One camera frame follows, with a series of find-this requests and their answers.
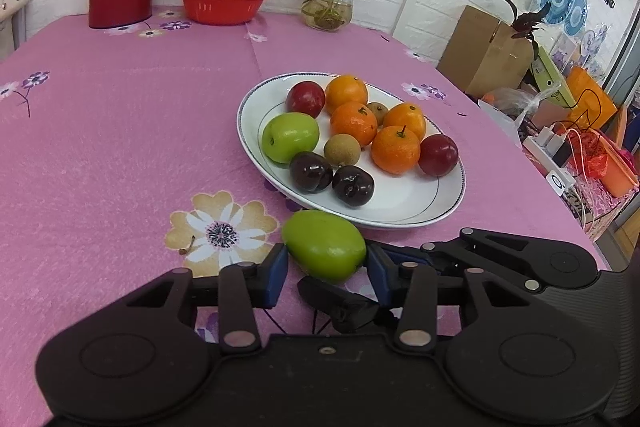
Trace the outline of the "large green apple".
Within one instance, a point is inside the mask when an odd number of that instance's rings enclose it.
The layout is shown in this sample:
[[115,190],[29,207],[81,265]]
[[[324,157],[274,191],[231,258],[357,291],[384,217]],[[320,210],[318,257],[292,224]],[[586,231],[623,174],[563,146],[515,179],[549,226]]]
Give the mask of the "large green apple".
[[348,280],[367,254],[366,242],[355,225],[321,210],[293,213],[281,237],[300,269],[331,284]]

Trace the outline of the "dark purple plum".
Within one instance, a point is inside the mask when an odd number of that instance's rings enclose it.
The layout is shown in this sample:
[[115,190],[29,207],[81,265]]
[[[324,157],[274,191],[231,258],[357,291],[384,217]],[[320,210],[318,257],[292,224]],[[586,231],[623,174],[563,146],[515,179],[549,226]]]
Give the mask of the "dark purple plum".
[[357,166],[338,168],[333,176],[332,190],[346,205],[361,207],[370,202],[374,193],[372,176]]
[[333,167],[329,161],[312,152],[297,153],[292,158],[288,170],[293,184],[304,192],[323,191],[333,180]]

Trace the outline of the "orange tangerine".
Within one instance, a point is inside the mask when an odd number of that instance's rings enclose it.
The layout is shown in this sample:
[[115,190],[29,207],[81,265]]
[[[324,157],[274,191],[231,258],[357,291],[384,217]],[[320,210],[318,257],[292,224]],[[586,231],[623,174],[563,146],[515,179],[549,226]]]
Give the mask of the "orange tangerine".
[[419,141],[422,141],[426,135],[427,121],[419,106],[405,102],[397,104],[386,113],[383,126],[405,127],[413,132]]
[[420,140],[406,126],[384,127],[375,135],[370,148],[375,165],[395,176],[416,167],[420,154]]
[[330,129],[332,135],[349,134],[366,147],[378,132],[378,120],[366,104],[347,102],[334,109]]

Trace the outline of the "red plum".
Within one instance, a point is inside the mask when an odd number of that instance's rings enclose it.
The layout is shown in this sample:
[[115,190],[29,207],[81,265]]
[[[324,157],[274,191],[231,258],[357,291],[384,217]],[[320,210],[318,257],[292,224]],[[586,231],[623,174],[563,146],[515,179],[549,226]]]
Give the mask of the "red plum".
[[288,113],[303,113],[317,118],[326,105],[324,90],[313,81],[302,81],[288,91],[285,106]]
[[447,135],[432,134],[421,142],[419,166],[427,176],[446,176],[457,166],[458,160],[457,145]]

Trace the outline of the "brown kiwi fruit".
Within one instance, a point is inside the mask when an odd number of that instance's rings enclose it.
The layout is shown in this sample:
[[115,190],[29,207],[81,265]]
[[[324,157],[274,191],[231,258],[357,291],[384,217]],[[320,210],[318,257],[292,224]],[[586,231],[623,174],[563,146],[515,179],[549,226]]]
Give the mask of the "brown kiwi fruit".
[[360,143],[345,133],[333,135],[323,147],[324,157],[333,166],[355,166],[360,154]]

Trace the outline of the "white oval plate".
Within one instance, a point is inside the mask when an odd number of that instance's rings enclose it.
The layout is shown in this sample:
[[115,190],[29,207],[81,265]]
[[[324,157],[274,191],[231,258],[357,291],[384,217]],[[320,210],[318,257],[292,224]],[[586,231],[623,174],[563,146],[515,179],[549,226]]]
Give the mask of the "white oval plate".
[[370,229],[415,229],[450,216],[466,179],[421,165],[438,128],[414,103],[354,77],[290,72],[250,89],[236,115],[244,152],[305,209]]

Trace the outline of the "small brown longan on plate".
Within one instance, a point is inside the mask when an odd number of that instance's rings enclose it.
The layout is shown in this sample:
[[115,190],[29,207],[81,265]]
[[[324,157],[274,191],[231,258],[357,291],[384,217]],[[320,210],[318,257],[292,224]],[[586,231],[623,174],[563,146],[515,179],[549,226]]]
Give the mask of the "small brown longan on plate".
[[382,103],[370,102],[368,104],[368,109],[370,109],[371,113],[375,116],[376,121],[378,122],[378,127],[382,127],[385,116],[388,113],[388,108]]

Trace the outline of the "white power strip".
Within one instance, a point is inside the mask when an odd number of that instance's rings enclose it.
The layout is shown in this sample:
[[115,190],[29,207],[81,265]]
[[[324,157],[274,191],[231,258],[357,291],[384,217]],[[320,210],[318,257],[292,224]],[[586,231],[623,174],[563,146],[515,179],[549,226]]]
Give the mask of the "white power strip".
[[534,165],[544,175],[552,190],[563,196],[576,184],[575,177],[566,168],[562,147],[567,145],[564,134],[557,134],[550,127],[543,127],[536,135],[523,141],[525,152],[534,158]]

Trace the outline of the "green apple on plate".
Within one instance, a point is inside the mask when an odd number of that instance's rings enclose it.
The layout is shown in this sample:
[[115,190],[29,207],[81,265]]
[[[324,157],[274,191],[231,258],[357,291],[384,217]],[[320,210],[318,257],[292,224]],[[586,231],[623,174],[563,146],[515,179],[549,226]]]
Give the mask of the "green apple on plate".
[[300,152],[312,152],[320,138],[318,122],[304,113],[284,113],[272,118],[262,132],[262,153],[288,165]]

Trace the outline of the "orange on plate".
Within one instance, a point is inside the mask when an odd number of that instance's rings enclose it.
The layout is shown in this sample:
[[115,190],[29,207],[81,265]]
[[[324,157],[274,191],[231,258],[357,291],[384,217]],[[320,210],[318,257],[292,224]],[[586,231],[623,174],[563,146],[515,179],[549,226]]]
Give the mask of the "orange on plate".
[[354,75],[339,75],[333,78],[326,86],[324,94],[326,111],[329,114],[347,102],[367,104],[369,100],[367,85]]

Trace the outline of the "red plum on plate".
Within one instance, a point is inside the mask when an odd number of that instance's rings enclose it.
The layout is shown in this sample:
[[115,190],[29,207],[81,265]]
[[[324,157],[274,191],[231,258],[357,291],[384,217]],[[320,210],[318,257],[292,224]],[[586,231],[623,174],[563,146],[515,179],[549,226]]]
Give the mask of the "red plum on plate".
[[288,91],[285,106],[288,113],[303,113],[317,118],[326,105],[324,90],[313,81],[302,81]]

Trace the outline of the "clear plastic bag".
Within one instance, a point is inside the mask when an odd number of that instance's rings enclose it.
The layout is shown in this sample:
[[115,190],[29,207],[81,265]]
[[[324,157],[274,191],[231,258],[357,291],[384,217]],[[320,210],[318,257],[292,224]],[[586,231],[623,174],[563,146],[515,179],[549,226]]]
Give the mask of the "clear plastic bag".
[[527,117],[533,116],[540,103],[559,91],[561,83],[537,94],[513,88],[498,88],[486,93],[478,100],[478,106],[492,119],[506,136],[521,150],[520,128]]

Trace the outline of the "cardboard box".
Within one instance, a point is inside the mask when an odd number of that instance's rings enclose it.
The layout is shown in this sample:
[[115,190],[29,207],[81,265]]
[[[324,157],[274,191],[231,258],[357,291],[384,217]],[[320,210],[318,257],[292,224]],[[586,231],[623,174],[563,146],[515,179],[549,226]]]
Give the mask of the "cardboard box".
[[465,5],[437,70],[474,98],[499,88],[516,89],[534,59],[526,38],[497,17]]

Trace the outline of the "orange paper bag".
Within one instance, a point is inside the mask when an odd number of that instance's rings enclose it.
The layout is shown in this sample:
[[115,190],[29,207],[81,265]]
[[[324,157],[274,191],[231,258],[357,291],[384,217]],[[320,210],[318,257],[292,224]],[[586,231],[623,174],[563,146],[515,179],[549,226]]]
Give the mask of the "orange paper bag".
[[575,100],[568,121],[578,129],[599,130],[617,113],[616,105],[585,69],[574,66],[566,82]]

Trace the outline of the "green box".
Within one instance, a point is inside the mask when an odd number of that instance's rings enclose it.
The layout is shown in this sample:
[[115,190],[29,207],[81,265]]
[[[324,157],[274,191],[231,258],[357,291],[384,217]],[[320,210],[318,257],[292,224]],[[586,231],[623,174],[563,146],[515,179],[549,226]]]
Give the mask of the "green box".
[[548,52],[541,46],[536,60],[529,67],[540,92],[548,91],[548,100],[564,108],[573,108],[574,96],[568,89],[565,77],[551,60]]

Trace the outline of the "dark purple potted plant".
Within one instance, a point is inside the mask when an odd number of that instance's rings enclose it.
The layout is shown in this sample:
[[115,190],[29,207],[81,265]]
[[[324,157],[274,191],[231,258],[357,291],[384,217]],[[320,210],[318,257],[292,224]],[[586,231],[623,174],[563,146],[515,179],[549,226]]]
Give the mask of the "dark purple potted plant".
[[513,29],[512,39],[526,39],[532,45],[533,48],[533,60],[537,60],[539,56],[539,44],[536,40],[534,32],[538,30],[538,25],[542,23],[542,20],[548,15],[551,9],[551,3],[547,2],[537,12],[518,12],[518,8],[512,0],[503,0],[509,6],[513,14],[513,22],[511,28]]

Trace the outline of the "red plastic basin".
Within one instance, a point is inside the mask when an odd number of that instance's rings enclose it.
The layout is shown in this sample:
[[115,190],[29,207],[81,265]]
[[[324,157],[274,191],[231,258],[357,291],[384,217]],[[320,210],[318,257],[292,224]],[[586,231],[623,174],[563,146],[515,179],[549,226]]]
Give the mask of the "red plastic basin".
[[250,22],[266,0],[182,0],[186,16],[195,23],[234,26]]

